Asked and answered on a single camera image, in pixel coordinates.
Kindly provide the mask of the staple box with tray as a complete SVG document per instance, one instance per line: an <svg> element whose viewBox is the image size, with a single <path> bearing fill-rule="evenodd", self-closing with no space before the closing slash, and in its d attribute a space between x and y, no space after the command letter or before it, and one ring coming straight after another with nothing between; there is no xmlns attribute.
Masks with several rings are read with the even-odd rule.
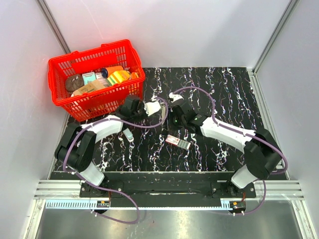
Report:
<svg viewBox="0 0 319 239"><path fill-rule="evenodd" d="M180 147L182 149L189 150L189 148L190 148L190 142L182 140L182 139L177 138L177 137L172 136L172 135L168 135L165 141L167 143L170 143L170 144L175 145L177 147Z"/></svg>

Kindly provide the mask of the dark stapler magazine part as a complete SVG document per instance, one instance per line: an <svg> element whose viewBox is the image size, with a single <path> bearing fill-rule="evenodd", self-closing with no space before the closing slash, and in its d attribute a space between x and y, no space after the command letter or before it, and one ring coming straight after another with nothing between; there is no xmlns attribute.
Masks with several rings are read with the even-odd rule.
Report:
<svg viewBox="0 0 319 239"><path fill-rule="evenodd" d="M168 111L168 106L167 106L167 103L166 102L161 102L160 103L160 106L161 106L161 120L163 122L166 121L166 118L167 118L167 111Z"/></svg>

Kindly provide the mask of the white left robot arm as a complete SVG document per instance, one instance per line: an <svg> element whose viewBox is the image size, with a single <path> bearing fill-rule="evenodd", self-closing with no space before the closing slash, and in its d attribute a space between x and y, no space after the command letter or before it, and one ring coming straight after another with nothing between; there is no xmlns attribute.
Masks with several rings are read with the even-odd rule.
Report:
<svg viewBox="0 0 319 239"><path fill-rule="evenodd" d="M108 185L103 182L104 174L93 163L95 144L102 139L121 132L125 128L123 121L143 120L150 115L149 103L136 96L128 96L113 113L101 122L90 124L71 123L54 152L54 157L64 164L66 171L79 173L91 183L91 192L97 197L107 194Z"/></svg>

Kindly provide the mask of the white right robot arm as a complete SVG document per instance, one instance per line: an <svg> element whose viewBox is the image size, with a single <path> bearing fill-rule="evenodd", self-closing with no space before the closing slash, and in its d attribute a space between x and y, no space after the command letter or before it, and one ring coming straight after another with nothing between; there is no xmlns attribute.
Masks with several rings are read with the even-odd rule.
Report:
<svg viewBox="0 0 319 239"><path fill-rule="evenodd" d="M223 123L197 113L183 101L171 105L168 119L174 129L184 128L190 133L222 141L243 153L245 164L234 172L231 179L222 183L222 196L242 196L250 183L268 179L284 158L274 138L264 128L253 131Z"/></svg>

